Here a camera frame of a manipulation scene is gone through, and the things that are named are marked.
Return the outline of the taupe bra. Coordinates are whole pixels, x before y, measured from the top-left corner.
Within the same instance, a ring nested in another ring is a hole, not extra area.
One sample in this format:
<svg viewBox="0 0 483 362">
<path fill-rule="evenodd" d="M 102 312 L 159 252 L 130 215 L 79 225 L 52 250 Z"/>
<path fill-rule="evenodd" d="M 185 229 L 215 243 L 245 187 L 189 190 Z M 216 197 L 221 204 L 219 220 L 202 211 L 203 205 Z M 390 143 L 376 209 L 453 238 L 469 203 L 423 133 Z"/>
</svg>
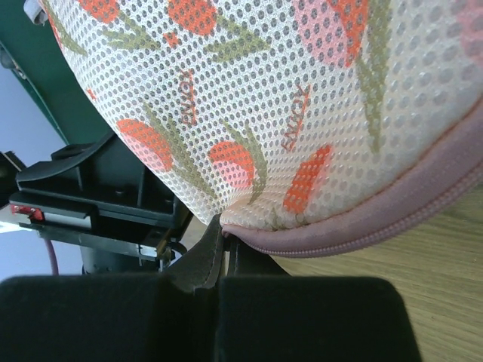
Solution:
<svg viewBox="0 0 483 362">
<path fill-rule="evenodd" d="M 39 0 L 25 0 L 23 11 L 35 25 L 42 25 L 48 20 L 48 15 Z"/>
</svg>

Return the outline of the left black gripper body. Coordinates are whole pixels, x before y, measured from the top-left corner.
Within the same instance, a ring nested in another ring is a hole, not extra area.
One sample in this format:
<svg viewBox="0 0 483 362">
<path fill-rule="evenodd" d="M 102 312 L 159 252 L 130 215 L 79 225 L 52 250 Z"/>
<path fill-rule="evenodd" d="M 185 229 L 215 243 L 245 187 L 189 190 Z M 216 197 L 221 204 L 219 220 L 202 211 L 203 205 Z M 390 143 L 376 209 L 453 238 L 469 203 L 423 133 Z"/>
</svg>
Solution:
<svg viewBox="0 0 483 362">
<path fill-rule="evenodd" d="M 85 274 L 162 271 L 186 252 L 191 213 L 114 133 L 25 165 L 16 182 L 21 231 L 79 246 Z"/>
</svg>

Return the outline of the green compartment tray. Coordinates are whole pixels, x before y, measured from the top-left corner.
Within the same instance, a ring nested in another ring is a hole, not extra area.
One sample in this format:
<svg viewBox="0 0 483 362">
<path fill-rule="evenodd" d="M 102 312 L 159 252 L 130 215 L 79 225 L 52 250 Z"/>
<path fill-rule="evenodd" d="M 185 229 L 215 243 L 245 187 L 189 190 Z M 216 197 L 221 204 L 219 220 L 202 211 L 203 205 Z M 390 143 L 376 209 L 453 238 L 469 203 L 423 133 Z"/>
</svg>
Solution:
<svg viewBox="0 0 483 362">
<path fill-rule="evenodd" d="M 13 72 L 63 141 L 95 143 L 108 124 L 75 80 L 50 24 L 35 25 L 23 5 L 1 2 L 1 68 Z"/>
</svg>

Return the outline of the pink floral laundry bag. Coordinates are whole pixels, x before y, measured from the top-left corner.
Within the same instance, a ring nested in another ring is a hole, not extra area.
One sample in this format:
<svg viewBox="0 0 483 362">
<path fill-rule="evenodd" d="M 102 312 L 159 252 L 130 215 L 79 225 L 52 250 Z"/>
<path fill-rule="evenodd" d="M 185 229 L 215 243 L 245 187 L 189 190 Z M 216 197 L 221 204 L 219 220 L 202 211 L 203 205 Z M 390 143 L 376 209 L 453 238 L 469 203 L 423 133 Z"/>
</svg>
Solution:
<svg viewBox="0 0 483 362">
<path fill-rule="evenodd" d="M 95 109 L 202 222 L 345 253 L 482 179 L 480 1 L 43 1 Z"/>
</svg>

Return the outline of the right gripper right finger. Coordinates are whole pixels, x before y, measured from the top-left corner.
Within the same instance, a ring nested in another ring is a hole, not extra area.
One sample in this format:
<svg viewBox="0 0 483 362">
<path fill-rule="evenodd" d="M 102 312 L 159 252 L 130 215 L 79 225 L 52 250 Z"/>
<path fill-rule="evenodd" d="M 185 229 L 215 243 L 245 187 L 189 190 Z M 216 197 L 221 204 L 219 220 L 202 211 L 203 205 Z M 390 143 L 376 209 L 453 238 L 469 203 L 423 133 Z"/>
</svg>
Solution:
<svg viewBox="0 0 483 362">
<path fill-rule="evenodd" d="M 295 277 L 235 237 L 218 288 L 219 361 L 419 361 L 403 298 L 373 277 Z"/>
</svg>

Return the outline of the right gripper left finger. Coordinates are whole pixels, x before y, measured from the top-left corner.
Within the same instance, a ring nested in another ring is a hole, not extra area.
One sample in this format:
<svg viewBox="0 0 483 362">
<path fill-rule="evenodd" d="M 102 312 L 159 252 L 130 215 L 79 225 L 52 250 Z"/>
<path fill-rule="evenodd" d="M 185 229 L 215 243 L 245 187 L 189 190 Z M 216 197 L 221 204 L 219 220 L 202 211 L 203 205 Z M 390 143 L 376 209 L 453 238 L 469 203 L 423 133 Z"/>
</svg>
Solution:
<svg viewBox="0 0 483 362">
<path fill-rule="evenodd" d="M 3 361 L 219 361 L 220 220 L 163 272 L 1 284 Z"/>
</svg>

